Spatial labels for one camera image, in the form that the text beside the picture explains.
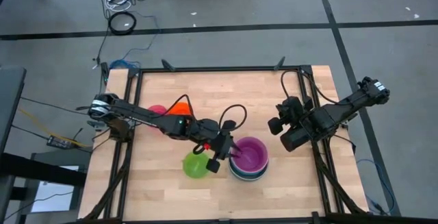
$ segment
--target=white cable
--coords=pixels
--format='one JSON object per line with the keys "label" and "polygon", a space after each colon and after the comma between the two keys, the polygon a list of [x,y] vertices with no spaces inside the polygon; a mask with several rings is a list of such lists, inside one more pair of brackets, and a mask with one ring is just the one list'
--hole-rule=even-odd
{"label": "white cable", "polygon": [[[118,8],[118,7],[120,7],[120,6],[124,6],[124,4],[128,4],[128,6],[127,7],[125,7],[125,8],[123,8],[123,9],[120,9],[120,10],[117,10],[116,8]],[[110,3],[108,0],[105,0],[105,6],[109,9],[109,10],[111,10],[111,11],[113,11],[113,12],[123,12],[123,11],[126,11],[126,10],[128,10],[130,7],[131,7],[131,2],[129,1],[129,0],[122,0],[122,1],[120,1],[120,2],[117,2],[117,3]]]}

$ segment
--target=wooden tabletop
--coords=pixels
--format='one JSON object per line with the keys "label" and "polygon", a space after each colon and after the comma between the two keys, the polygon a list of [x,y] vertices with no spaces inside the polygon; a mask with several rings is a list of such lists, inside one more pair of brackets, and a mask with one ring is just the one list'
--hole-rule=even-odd
{"label": "wooden tabletop", "polygon": [[[157,104],[168,108],[182,94],[188,94],[197,119],[218,121],[228,106],[244,105],[248,118],[232,135],[236,141],[245,136],[262,140],[268,148],[270,165],[256,182],[236,179],[229,172],[228,160],[220,161],[217,174],[190,179],[182,171],[182,160],[195,144],[171,140],[155,128],[141,125],[136,128],[133,142],[123,220],[305,217],[313,211],[324,216],[311,145],[307,143],[287,152],[279,135],[273,136],[268,129],[268,120],[277,115],[275,105],[285,98],[280,74],[281,71],[145,74],[139,104],[143,108]],[[321,91],[328,98],[338,100],[330,68],[313,66],[313,75]],[[122,98],[126,81],[127,70],[113,70],[106,91]],[[132,90],[136,89],[136,82],[134,79]],[[289,95],[301,96],[295,73],[285,76],[285,85]],[[326,103],[322,98],[320,102],[321,105]],[[239,108],[230,110],[225,116],[237,123],[242,117],[243,111]],[[339,129],[337,135],[348,138],[348,132],[343,129]],[[94,146],[106,138],[107,134],[103,135]],[[92,154],[79,218],[87,215],[105,192],[114,147],[115,142],[109,141]],[[333,137],[331,150],[340,184],[359,207],[368,210],[350,143]],[[335,210],[333,191],[328,182],[327,185]],[[113,215],[119,194],[120,187],[114,193]]]}

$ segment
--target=black metal frame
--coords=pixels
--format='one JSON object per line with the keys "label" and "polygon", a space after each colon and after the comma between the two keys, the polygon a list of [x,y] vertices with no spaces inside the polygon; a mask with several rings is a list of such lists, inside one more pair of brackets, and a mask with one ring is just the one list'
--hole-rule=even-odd
{"label": "black metal frame", "polygon": [[[190,73],[190,72],[220,72],[220,71],[276,71],[276,70],[280,70],[280,71],[285,71],[285,70],[296,70],[296,71],[300,71],[302,74],[306,74],[308,77],[310,77],[311,79],[313,79],[313,73],[311,71],[311,66],[309,65],[305,65],[305,66],[279,66],[274,68],[273,66],[230,66],[230,67],[186,67],[186,68],[177,68],[177,69],[172,69],[172,72],[176,72],[176,73]],[[124,96],[124,100],[128,101],[129,100],[129,94],[131,92],[131,85],[133,82],[133,77],[135,75],[137,75],[137,86],[136,86],[136,94],[134,97],[134,104],[138,105],[140,102],[140,91],[142,88],[142,77],[143,74],[145,73],[169,73],[171,71],[169,71],[169,69],[129,69],[129,73],[128,73],[128,80],[127,80],[127,85],[125,88],[125,96]],[[307,91],[306,91],[306,86],[305,86],[305,81],[302,77],[301,74],[298,74],[298,83],[300,86],[300,91],[301,91],[301,95],[302,98],[305,98],[307,96]],[[310,89],[312,92],[312,95],[314,97],[317,97],[317,95],[315,95],[316,93],[316,89],[310,84]],[[320,106],[320,102],[318,100],[318,98],[313,98],[314,100],[314,104],[315,106]],[[131,154],[132,154],[132,142],[129,142],[127,145],[127,149],[126,149],[126,154],[125,156],[128,157],[128,165],[127,165],[127,173],[125,174],[125,176],[122,179],[122,186],[120,189],[120,196],[119,196],[119,200],[118,200],[118,209],[117,209],[117,215],[116,218],[119,219],[123,219],[123,213],[124,213],[124,208],[125,208],[125,199],[126,199],[126,189],[127,189],[127,184],[128,184],[128,178],[129,178],[129,165],[131,163]],[[327,162],[329,164],[329,171],[335,176],[336,178],[336,172],[335,172],[335,167],[333,164],[333,158],[331,156],[331,151],[329,148],[329,144],[328,141],[324,141],[324,151],[326,154],[326,159]],[[111,184],[111,182],[114,180],[114,177],[117,173],[117,168],[118,168],[118,161],[120,159],[120,152],[121,152],[121,143],[117,142],[116,143],[116,149],[114,151],[114,158],[113,158],[113,162],[112,162],[112,169],[111,169],[111,175],[110,175],[110,179],[109,179],[109,183]],[[326,182],[325,182],[325,178],[324,175],[322,174],[321,171],[317,170],[317,174],[318,174],[318,182],[319,182],[319,187],[320,187],[320,192],[321,192],[321,198],[322,198],[322,203],[324,206],[324,212],[326,214],[331,213],[331,206],[330,206],[330,201],[329,201],[329,194],[327,192],[327,187],[326,187]],[[336,200],[336,206],[338,210],[342,210],[342,213],[344,211],[343,209],[343,205],[342,205],[342,201],[340,200],[340,198],[337,196],[337,193],[335,192],[335,200]],[[105,206],[105,211],[104,211],[104,218],[110,218],[111,217],[111,206],[112,206],[112,197],[109,199],[109,201],[107,202],[107,205]],[[233,219],[233,223],[308,223],[308,222],[313,222],[313,220],[315,220],[315,218],[318,218],[318,220],[323,221],[323,218],[319,218],[318,217],[318,213],[314,212],[312,213],[312,217],[296,217],[296,218],[272,218],[272,219]],[[215,223],[215,222],[224,222],[226,223],[227,221],[230,220],[181,220],[181,221],[123,221],[123,223],[135,223],[135,224],[140,224],[140,223]]]}

